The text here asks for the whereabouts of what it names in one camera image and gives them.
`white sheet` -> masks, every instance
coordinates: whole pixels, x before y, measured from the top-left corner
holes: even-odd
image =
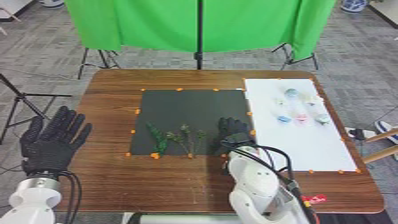
[[[334,122],[321,125],[314,121],[319,113],[328,114],[323,103],[312,107],[305,97],[316,96],[316,88],[309,79],[245,79],[247,99],[252,112],[257,144],[280,149],[293,161],[294,171],[355,171],[357,166],[348,153]],[[284,91],[298,90],[296,99],[287,99]],[[286,106],[277,99],[286,99]],[[307,122],[294,119],[287,124],[277,120],[278,115],[307,114]],[[284,167],[284,159],[271,154],[277,168]]]

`black glove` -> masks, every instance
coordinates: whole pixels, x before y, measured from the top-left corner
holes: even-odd
[[[92,129],[92,125],[85,124],[76,135],[83,120],[83,114],[76,115],[74,110],[62,106],[40,132],[42,118],[33,117],[19,140],[21,156],[26,158],[21,166],[26,175],[40,171],[56,173],[67,170],[74,152],[85,143]]]
[[[248,125],[231,117],[227,119],[220,118],[218,137],[215,141],[218,142],[215,152],[216,155],[227,153],[229,150],[239,146],[255,145],[250,136]]]

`light stand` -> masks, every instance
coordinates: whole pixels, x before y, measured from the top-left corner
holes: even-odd
[[[24,124],[32,120],[32,118],[30,118],[26,120],[16,122],[14,124],[10,124],[10,120],[12,120],[14,113],[16,113],[17,103],[23,102],[24,105],[28,106],[28,108],[32,109],[33,113],[37,114],[37,116],[40,116],[42,119],[48,119],[49,120],[49,118],[46,116],[46,111],[48,111],[49,106],[53,104],[53,100],[55,100],[56,97],[71,97],[71,95],[21,93],[19,90],[16,89],[16,86],[8,82],[8,80],[7,80],[7,78],[5,78],[5,76],[3,76],[1,73],[0,73],[0,81],[3,82],[5,86],[8,87],[10,91],[16,94],[16,97],[14,97],[14,105],[12,105],[12,108],[10,108],[8,118],[7,118],[7,122],[5,122],[5,126],[3,126],[3,132],[1,132],[1,137],[0,137],[0,145],[1,145],[1,143],[3,143],[3,137],[5,137],[5,134],[7,134],[8,128],[14,127],[14,126],[17,126],[17,125],[21,125],[21,124]],[[28,101],[26,96],[46,96],[46,97],[51,97],[49,103],[48,103],[46,108],[44,108],[42,111],[35,107],[33,103]]]
[[[117,62],[115,62],[115,59],[113,59],[113,56],[110,55],[110,52],[113,55],[117,55],[117,53],[113,51],[103,51],[103,50],[97,50],[97,54],[99,54],[99,57],[101,57],[101,61],[103,61],[103,66],[101,65],[94,65],[90,63],[87,63],[87,55],[88,55],[88,48],[83,49],[83,58],[81,58],[81,64],[79,64],[79,68],[78,68],[78,79],[81,79],[81,74],[83,74],[83,67],[85,66],[94,66],[101,69],[110,69],[113,67],[120,68]],[[113,65],[110,66],[108,62],[106,62],[106,59],[104,59],[104,55],[103,55],[103,52],[110,58],[110,61],[113,62]]]
[[[204,0],[197,0],[197,51],[193,54],[197,70],[202,70],[202,6]]]
[[[275,51],[282,48],[282,52],[284,52],[284,56],[286,56],[286,61],[284,61],[284,64],[282,64],[282,68],[280,70],[284,70],[284,67],[286,65],[293,65],[296,64],[298,62],[305,61],[307,59],[312,59],[312,62],[314,62],[314,70],[319,70],[319,66],[318,66],[318,61],[316,61],[316,57],[314,57],[314,53],[310,54],[310,56],[303,59],[300,59],[298,61],[294,61],[293,59],[293,50],[287,54],[287,50],[286,50],[286,43],[282,45],[278,45],[278,47],[271,50],[271,53],[275,53]]]

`red object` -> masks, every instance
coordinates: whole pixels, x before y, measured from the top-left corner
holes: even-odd
[[[326,196],[323,194],[318,194],[312,197],[302,196],[302,200],[309,201],[310,205],[316,205],[316,204],[326,202]]]

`green backdrop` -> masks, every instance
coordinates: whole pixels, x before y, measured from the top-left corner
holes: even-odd
[[[204,52],[289,43],[310,56],[335,0],[204,0]],[[85,47],[195,52],[197,0],[65,0]]]

